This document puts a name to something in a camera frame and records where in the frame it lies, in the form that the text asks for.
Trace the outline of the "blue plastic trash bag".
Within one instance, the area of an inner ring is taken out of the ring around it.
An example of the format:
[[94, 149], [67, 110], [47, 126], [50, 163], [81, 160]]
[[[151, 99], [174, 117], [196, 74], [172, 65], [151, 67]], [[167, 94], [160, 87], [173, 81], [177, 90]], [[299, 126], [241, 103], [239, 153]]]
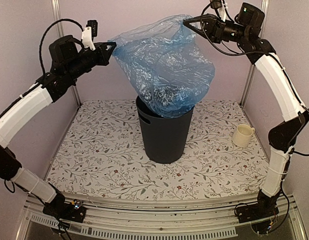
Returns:
[[138, 97], [155, 114], [178, 118], [200, 102], [215, 77], [215, 66], [196, 44], [196, 34], [179, 14], [112, 38], [112, 55]]

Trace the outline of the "dark grey trash bin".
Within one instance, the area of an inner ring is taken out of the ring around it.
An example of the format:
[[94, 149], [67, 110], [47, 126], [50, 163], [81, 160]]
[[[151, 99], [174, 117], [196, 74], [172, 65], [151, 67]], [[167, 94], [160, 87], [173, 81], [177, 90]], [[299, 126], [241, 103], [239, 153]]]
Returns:
[[146, 155], [159, 164], [171, 164], [184, 153], [193, 109], [177, 118], [163, 118], [137, 97], [135, 100]]

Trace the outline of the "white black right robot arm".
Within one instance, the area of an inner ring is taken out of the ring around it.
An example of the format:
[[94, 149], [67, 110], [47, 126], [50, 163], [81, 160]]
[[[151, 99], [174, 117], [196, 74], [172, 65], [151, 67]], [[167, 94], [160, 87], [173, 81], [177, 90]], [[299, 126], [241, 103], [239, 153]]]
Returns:
[[234, 19], [226, 19], [228, 11], [220, 0], [207, 5], [217, 15], [205, 13], [183, 20], [183, 25], [207, 39], [215, 47], [222, 41], [234, 42], [252, 65], [262, 74], [279, 105], [283, 121], [268, 133], [270, 160], [264, 184], [257, 202], [239, 206], [238, 217], [264, 218], [278, 213], [277, 199], [283, 193], [283, 181], [288, 173], [290, 157], [297, 137], [309, 122], [309, 108], [301, 100], [271, 43], [260, 38], [264, 12], [244, 2]]

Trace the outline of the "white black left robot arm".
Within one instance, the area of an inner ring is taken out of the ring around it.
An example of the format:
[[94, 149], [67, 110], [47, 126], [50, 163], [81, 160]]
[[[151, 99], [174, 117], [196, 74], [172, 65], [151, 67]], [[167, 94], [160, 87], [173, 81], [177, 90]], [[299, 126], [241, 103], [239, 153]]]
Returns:
[[58, 217], [69, 213], [64, 195], [52, 184], [27, 169], [10, 148], [29, 130], [29, 123], [42, 110], [58, 101], [77, 79], [94, 67], [107, 66], [116, 48], [114, 41], [78, 40], [72, 35], [57, 39], [49, 46], [50, 71], [44, 71], [27, 92], [0, 116], [0, 178], [32, 194]]

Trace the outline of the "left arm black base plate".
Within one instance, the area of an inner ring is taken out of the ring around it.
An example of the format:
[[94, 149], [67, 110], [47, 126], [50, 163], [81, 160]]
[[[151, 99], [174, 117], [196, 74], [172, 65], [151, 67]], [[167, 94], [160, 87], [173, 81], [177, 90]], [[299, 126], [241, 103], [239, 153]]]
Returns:
[[76, 223], [83, 223], [86, 217], [87, 208], [79, 200], [72, 202], [52, 201], [45, 203], [43, 211], [45, 215], [52, 216], [57, 220], [68, 220]]

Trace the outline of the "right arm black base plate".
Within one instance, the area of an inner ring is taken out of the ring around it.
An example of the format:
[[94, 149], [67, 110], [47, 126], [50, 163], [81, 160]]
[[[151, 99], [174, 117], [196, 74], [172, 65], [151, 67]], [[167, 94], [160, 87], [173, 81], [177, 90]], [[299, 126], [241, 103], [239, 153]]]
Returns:
[[234, 208], [234, 215], [237, 217], [240, 224], [274, 217], [278, 213], [279, 209], [276, 205], [262, 208], [258, 203], [239, 203]]

